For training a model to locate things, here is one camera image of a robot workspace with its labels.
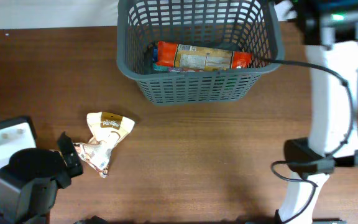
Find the red snack bar packet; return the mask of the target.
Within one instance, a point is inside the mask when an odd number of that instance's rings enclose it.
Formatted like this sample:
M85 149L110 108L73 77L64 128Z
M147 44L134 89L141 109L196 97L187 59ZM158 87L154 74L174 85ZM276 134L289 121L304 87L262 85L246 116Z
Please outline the red snack bar packet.
M252 54L194 45L158 42L154 49L154 67L169 72L214 72L247 68Z

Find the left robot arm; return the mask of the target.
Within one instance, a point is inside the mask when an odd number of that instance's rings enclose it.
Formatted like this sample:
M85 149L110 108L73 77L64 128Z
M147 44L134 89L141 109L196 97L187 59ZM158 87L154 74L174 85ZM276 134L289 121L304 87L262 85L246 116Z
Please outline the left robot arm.
M57 192L83 173L71 138L39 149L29 116L0 122L0 223L48 223Z

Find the cream Pantree snack bag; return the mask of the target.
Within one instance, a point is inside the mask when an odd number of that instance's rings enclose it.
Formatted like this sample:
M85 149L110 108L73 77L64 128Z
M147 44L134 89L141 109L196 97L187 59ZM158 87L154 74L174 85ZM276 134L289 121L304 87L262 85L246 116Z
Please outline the cream Pantree snack bag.
M132 132L135 121L114 113L97 112L88 113L86 122L93 136L86 143L74 143L75 150L82 161L106 178L112 150Z

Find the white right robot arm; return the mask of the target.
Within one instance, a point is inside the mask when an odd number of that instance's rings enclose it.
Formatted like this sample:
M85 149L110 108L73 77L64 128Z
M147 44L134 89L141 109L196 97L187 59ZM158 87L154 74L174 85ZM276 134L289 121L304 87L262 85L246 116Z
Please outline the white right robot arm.
M284 145L290 169L276 223L311 223L318 195L337 167L358 166L358 1L292 2L311 73L308 137Z

